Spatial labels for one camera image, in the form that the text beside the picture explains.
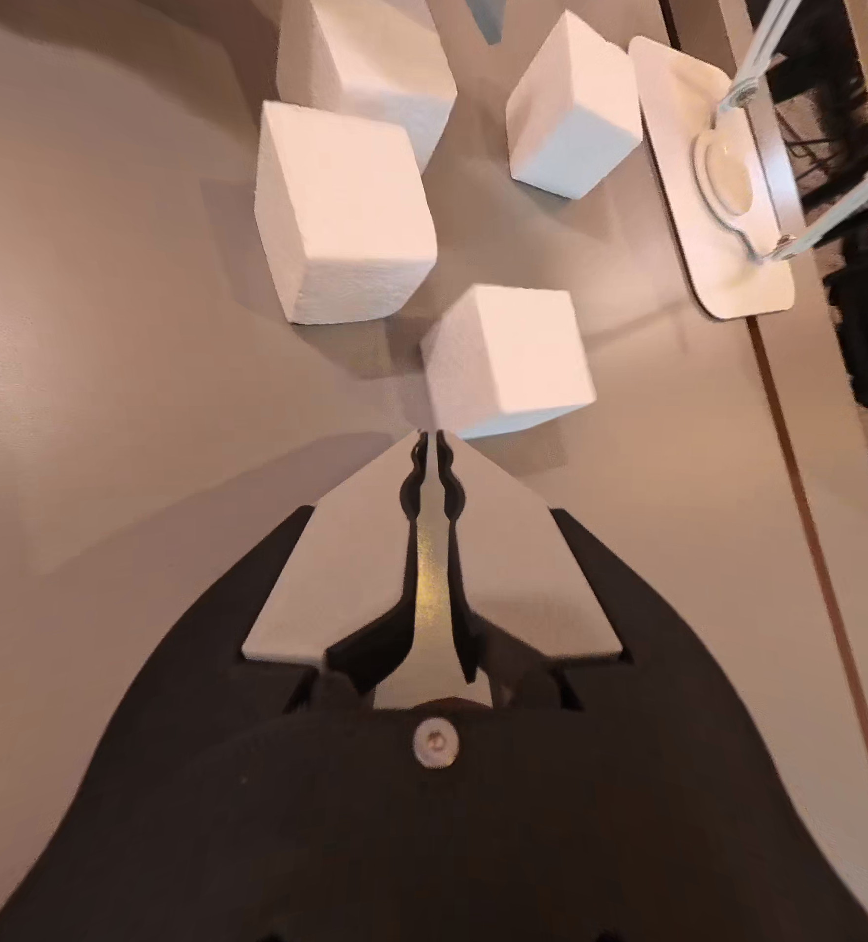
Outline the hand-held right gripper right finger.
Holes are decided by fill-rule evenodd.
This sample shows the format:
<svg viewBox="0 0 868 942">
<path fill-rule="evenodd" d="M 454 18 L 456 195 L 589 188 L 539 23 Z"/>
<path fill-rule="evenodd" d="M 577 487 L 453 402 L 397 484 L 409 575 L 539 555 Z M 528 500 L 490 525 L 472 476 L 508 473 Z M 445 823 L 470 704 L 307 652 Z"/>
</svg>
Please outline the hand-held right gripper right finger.
<svg viewBox="0 0 868 942">
<path fill-rule="evenodd" d="M 619 657 L 623 645 L 548 504 L 449 431 L 438 432 L 437 455 L 464 677 L 516 685 L 534 670 Z"/>
</svg>

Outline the medium white foam cube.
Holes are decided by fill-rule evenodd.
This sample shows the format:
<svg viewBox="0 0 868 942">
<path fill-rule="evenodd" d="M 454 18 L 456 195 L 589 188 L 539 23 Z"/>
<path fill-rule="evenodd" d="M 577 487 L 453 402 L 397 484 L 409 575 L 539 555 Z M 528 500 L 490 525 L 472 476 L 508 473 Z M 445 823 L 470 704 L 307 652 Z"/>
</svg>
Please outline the medium white foam cube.
<svg viewBox="0 0 868 942">
<path fill-rule="evenodd" d="M 505 119 L 511 178 L 580 200 L 642 143 L 629 54 L 565 10 L 512 90 Z"/>
</svg>

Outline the silver metal rod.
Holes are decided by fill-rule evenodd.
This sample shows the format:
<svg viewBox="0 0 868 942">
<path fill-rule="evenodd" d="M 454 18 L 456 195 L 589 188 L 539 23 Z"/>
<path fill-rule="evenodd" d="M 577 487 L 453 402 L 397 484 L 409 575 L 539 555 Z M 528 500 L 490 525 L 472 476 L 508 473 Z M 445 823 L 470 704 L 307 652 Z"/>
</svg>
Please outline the silver metal rod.
<svg viewBox="0 0 868 942">
<path fill-rule="evenodd" d="M 770 1 L 725 97 L 717 105 L 712 123 L 735 109 L 745 108 L 760 89 L 787 28 L 801 1 Z"/>
<path fill-rule="evenodd" d="M 857 183 L 848 193 L 799 236 L 782 235 L 778 244 L 770 253 L 759 254 L 749 250 L 749 256 L 757 265 L 766 265 L 776 262 L 785 262 L 797 255 L 813 249 L 823 241 L 837 227 L 856 217 L 868 204 L 868 171 L 863 180 Z"/>
</svg>

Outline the light blue object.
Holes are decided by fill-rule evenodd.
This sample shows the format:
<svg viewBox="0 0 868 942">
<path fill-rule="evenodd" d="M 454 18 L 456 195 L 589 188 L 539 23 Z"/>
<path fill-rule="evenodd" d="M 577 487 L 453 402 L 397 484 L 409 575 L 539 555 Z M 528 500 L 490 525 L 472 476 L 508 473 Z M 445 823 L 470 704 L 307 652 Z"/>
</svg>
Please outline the light blue object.
<svg viewBox="0 0 868 942">
<path fill-rule="evenodd" d="M 466 1 L 474 22 L 488 45 L 501 42 L 507 2 L 504 0 Z"/>
</svg>

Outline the small white foam cube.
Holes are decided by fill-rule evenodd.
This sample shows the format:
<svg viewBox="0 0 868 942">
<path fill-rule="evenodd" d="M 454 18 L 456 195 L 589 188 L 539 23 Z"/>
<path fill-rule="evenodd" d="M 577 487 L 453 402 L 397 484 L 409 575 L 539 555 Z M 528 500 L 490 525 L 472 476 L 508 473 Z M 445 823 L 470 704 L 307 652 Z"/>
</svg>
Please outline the small white foam cube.
<svg viewBox="0 0 868 942">
<path fill-rule="evenodd" d="M 438 430 L 527 430 L 597 400 L 566 290 L 473 285 L 420 343 Z"/>
</svg>

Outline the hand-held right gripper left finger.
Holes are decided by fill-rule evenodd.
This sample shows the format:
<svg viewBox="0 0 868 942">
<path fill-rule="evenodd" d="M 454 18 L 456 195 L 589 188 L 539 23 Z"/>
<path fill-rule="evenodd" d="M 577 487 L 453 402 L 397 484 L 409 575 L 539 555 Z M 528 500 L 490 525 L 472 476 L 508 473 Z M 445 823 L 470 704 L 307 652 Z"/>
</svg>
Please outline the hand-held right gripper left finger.
<svg viewBox="0 0 868 942">
<path fill-rule="evenodd" d="M 241 647 L 251 662 L 377 688 L 414 642 L 429 436 L 414 431 L 323 496 Z"/>
</svg>

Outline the large white foam cube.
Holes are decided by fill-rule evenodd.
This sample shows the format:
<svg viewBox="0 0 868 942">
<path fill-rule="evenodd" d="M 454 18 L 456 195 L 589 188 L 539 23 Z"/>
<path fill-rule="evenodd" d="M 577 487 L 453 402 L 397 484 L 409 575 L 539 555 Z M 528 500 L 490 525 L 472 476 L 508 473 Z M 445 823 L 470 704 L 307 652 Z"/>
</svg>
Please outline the large white foam cube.
<svg viewBox="0 0 868 942">
<path fill-rule="evenodd" d="M 438 259 L 403 127 L 265 101 L 254 216 L 286 321 L 388 318 Z"/>
<path fill-rule="evenodd" d="M 280 10 L 278 98 L 403 127 L 425 172 L 457 96 L 428 4 L 285 1 Z"/>
</svg>

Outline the white lamp base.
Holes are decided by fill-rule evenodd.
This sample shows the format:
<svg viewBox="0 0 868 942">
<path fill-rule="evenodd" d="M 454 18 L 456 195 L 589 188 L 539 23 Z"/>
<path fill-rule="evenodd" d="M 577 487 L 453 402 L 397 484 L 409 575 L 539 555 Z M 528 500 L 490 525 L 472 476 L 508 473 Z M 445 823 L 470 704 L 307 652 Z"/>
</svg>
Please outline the white lamp base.
<svg viewBox="0 0 868 942">
<path fill-rule="evenodd" d="M 710 317 L 789 310 L 791 265 L 767 261 L 781 239 L 746 110 L 717 115 L 731 79 L 719 68 L 643 36 L 630 40 L 653 161 L 688 282 Z"/>
</svg>

